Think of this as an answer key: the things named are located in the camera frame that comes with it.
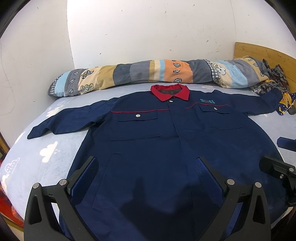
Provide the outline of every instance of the wooden bed frame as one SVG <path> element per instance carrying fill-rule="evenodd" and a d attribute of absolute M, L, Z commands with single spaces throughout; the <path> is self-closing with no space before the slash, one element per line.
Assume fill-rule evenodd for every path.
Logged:
<path fill-rule="evenodd" d="M 271 68 L 279 64 L 285 72 L 291 93 L 296 92 L 296 59 L 267 47 L 236 42 L 234 58 L 240 58 L 242 56 L 252 56 L 258 60 L 266 59 Z"/>

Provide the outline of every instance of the red collar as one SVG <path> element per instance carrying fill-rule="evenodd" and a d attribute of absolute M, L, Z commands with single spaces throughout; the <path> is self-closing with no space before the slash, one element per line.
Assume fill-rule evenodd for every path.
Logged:
<path fill-rule="evenodd" d="M 171 94 L 163 94 L 160 93 L 160 90 L 177 90 L 181 89 L 180 92 L 177 94 L 171 95 Z M 173 96 L 176 96 L 178 98 L 181 98 L 183 100 L 188 100 L 189 99 L 189 92 L 190 90 L 188 89 L 187 86 L 185 85 L 180 85 L 180 84 L 175 84 L 175 85 L 153 85 L 151 86 L 151 92 L 161 101 L 166 101 Z"/>

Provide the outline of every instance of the wall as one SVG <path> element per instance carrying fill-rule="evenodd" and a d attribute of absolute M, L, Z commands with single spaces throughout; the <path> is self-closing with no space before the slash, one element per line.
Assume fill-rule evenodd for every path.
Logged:
<path fill-rule="evenodd" d="M 264 0 L 68 0 L 76 68 L 148 59 L 231 59 L 236 41 L 296 57 L 290 31 Z"/>
<path fill-rule="evenodd" d="M 0 40 L 0 131 L 9 146 L 55 100 L 50 83 L 73 68 L 67 0 L 31 0 Z"/>

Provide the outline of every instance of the metal pin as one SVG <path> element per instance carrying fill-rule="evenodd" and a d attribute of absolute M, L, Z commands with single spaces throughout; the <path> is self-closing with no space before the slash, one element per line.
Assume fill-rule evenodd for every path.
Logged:
<path fill-rule="evenodd" d="M 39 183 L 35 183 L 35 184 L 33 185 L 33 188 L 34 188 L 34 189 L 36 189 L 37 187 L 39 187 Z"/>
<path fill-rule="evenodd" d="M 232 179 L 228 179 L 228 180 L 227 180 L 227 183 L 228 183 L 229 185 L 234 185 L 235 182 L 234 182 Z"/>
<path fill-rule="evenodd" d="M 62 180 L 59 181 L 59 184 L 61 186 L 65 185 L 66 183 L 67 183 L 67 180 L 66 179 L 62 179 Z"/>
<path fill-rule="evenodd" d="M 258 188 L 262 187 L 261 183 L 259 183 L 259 182 L 255 182 L 255 186 Z"/>

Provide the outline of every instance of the bed sheet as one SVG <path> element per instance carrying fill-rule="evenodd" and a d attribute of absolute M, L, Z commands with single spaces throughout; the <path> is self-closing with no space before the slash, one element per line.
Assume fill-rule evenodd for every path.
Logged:
<path fill-rule="evenodd" d="M 28 140 L 31 129 L 48 117 L 65 108 L 90 105 L 100 100 L 108 100 L 138 91 L 148 91 L 154 83 L 125 85 L 90 92 L 86 95 L 64 97 L 55 101 L 47 110 L 35 119 L 18 137 L 7 154 L 0 168 L 2 186 L 11 203 L 22 218 L 32 185 L 39 182 L 42 186 L 55 185 L 59 180 L 66 178 L 72 161 L 83 141 L 88 128 L 84 130 L 54 135 L 47 133 L 42 137 Z M 250 89 L 224 89 L 216 84 L 186 84 L 191 90 L 212 92 L 217 89 L 221 92 L 233 94 L 256 95 Z M 279 116 L 277 112 L 250 116 L 269 135 L 276 144 L 277 139 L 287 137 L 296 138 L 296 115 Z M 278 148 L 285 162 L 296 165 L 296 153 Z"/>

